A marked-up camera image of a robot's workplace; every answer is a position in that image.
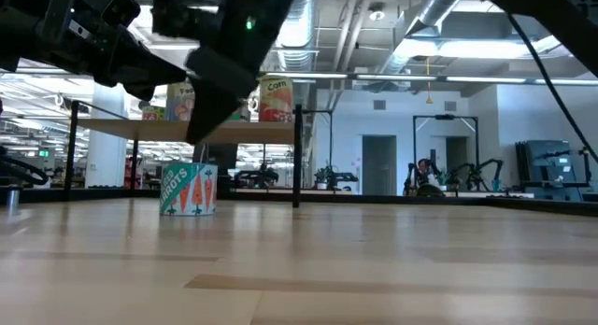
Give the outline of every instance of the black metal frame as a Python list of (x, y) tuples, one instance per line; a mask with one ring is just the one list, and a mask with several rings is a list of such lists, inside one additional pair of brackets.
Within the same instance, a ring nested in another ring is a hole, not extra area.
[(479, 167), (479, 120), (477, 116), (453, 116), (453, 115), (414, 115), (413, 116), (413, 163), (418, 164), (418, 119), (432, 120), (472, 120), (476, 130), (476, 168)]
[[(123, 116), (119, 116), (110, 111), (106, 111), (98, 106), (94, 106), (82, 101), (74, 101), (71, 107), (71, 124), (68, 141), (67, 154), (67, 169), (65, 170), (63, 196), (56, 195), (61, 190), (34, 190), (23, 191), (21, 201), (24, 203), (45, 203), (55, 201), (79, 201), (79, 200), (102, 200), (102, 199), (117, 199), (117, 198), (159, 198), (160, 193), (152, 190), (136, 190), (135, 182), (130, 182), (129, 189), (116, 190), (80, 190), (72, 189), (73, 165), (75, 157), (75, 142), (77, 140), (78, 127), (78, 111), (79, 106), (83, 104), (91, 108), (106, 112), (117, 118), (128, 120)], [(295, 153), (293, 160), (293, 188), (292, 194), (276, 194), (276, 193), (218, 193), (219, 200), (252, 200), (252, 201), (267, 201), (267, 202), (292, 202), (293, 207), (299, 207), (303, 202), (310, 203), (341, 203), (341, 204), (383, 204), (383, 205), (485, 205), (495, 207), (507, 207), (513, 209), (536, 210), (542, 212), (552, 212), (558, 214), (570, 214), (587, 217), (598, 218), (598, 204), (594, 203), (561, 203), (541, 200), (526, 200), (513, 199), (505, 197), (490, 197), (490, 198), (413, 198), (413, 197), (399, 197), (399, 196), (345, 196), (345, 195), (315, 195), (301, 193), (301, 172), (303, 160), (303, 115), (309, 113), (327, 113), (330, 116), (330, 135), (332, 137), (333, 130), (333, 113), (327, 110), (303, 110), (301, 106), (296, 106), (295, 110), (295, 124), (294, 124), (294, 145)], [(414, 157), (417, 158), (417, 138), (415, 136), (416, 119), (418, 118), (436, 118), (436, 116), (414, 116)], [(479, 137), (478, 125), (476, 117), (457, 117), (454, 119), (469, 119), (474, 120), (476, 124), (476, 164), (479, 165)], [(138, 140), (134, 141), (133, 158), (132, 158), (132, 175), (136, 171), (136, 162), (138, 154)], [(332, 162), (333, 151), (330, 149), (330, 161)]]

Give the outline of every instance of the door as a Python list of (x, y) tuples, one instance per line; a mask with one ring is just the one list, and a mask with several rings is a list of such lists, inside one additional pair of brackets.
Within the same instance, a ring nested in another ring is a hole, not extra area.
[[(447, 137), (447, 172), (470, 162), (467, 160), (468, 139), (468, 137)], [(460, 190), (465, 190), (464, 181), (467, 179), (468, 171), (469, 169), (465, 167), (459, 172), (458, 177), (462, 181)]]
[(396, 195), (396, 136), (363, 137), (363, 195)]

